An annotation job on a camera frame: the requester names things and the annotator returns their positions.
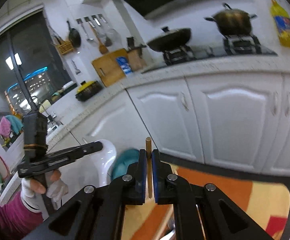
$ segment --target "yellow pot lid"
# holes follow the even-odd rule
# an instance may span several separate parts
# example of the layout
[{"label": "yellow pot lid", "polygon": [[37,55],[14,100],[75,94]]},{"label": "yellow pot lid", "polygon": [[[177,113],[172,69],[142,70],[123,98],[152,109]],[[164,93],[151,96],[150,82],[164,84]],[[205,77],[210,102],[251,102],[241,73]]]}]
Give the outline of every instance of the yellow pot lid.
[{"label": "yellow pot lid", "polygon": [[81,83],[81,86],[77,89],[77,93],[82,92],[85,88],[89,87],[90,85],[92,85],[93,83],[95,83],[95,81],[83,81]]}]

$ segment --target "purple sleeve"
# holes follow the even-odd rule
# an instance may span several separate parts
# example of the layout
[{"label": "purple sleeve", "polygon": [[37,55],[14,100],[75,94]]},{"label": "purple sleeve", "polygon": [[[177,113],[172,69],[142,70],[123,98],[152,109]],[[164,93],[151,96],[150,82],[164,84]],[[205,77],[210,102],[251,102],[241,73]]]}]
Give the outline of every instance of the purple sleeve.
[{"label": "purple sleeve", "polygon": [[42,213],[29,211],[19,192],[10,203],[0,206],[0,228],[7,239],[20,240],[43,222]]}]

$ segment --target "blue neon light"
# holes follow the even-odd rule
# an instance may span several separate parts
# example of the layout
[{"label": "blue neon light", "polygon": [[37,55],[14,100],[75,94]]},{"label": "blue neon light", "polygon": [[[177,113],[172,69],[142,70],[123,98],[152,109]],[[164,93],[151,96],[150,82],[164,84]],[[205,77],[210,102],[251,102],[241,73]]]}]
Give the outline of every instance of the blue neon light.
[{"label": "blue neon light", "polygon": [[[38,75],[38,74],[44,72],[44,71],[46,71],[46,70],[47,70],[47,67],[43,67],[43,68],[40,68],[40,69],[38,69],[38,70],[35,70],[33,73],[29,73],[28,75],[26,75],[26,77],[24,78],[24,81],[30,79],[30,78],[33,77],[33,76],[36,76],[36,75]],[[18,85],[18,83],[16,83],[16,84],[10,86],[10,87],[7,89],[7,93],[10,91],[11,88],[13,88],[13,87],[15,87],[15,86],[17,86],[17,85]]]}]

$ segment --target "finger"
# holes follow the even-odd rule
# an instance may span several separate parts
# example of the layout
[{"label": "finger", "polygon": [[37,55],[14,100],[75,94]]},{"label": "finger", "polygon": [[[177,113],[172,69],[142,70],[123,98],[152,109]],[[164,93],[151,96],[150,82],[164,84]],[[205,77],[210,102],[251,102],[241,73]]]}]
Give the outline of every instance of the finger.
[{"label": "finger", "polygon": [[39,194],[44,194],[46,192],[46,188],[35,179],[30,181],[30,189]]},{"label": "finger", "polygon": [[55,170],[55,171],[53,172],[53,174],[51,175],[50,180],[51,180],[52,182],[54,182],[54,181],[59,180],[60,177],[61,177],[61,172],[60,172],[59,170]]}]

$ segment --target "gas stove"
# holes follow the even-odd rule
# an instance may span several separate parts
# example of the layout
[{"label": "gas stove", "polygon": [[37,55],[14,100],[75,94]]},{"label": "gas stove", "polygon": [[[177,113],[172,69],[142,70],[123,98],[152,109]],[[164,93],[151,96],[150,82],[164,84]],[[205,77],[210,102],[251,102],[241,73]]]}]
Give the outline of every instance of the gas stove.
[{"label": "gas stove", "polygon": [[240,55],[277,56],[273,50],[261,45],[254,35],[244,38],[230,37],[223,39],[223,46],[209,46],[204,49],[198,49],[194,48],[194,46],[191,48],[185,45],[173,51],[164,52],[164,61],[145,72],[195,60]]}]

